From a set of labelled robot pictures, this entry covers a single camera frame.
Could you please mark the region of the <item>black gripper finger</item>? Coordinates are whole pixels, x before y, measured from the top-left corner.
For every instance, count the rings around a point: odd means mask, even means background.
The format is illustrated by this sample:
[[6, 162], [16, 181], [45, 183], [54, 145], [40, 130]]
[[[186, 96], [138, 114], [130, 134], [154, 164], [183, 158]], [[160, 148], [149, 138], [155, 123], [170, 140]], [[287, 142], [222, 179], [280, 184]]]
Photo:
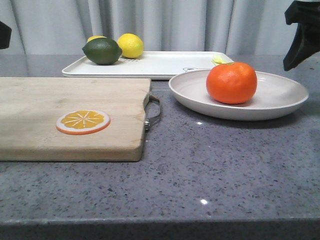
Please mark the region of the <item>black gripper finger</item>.
[[294, 39], [284, 60], [289, 71], [320, 51], [320, 2], [295, 0], [284, 13], [287, 25], [297, 23]]
[[7, 49], [10, 46], [12, 29], [0, 21], [0, 49]]

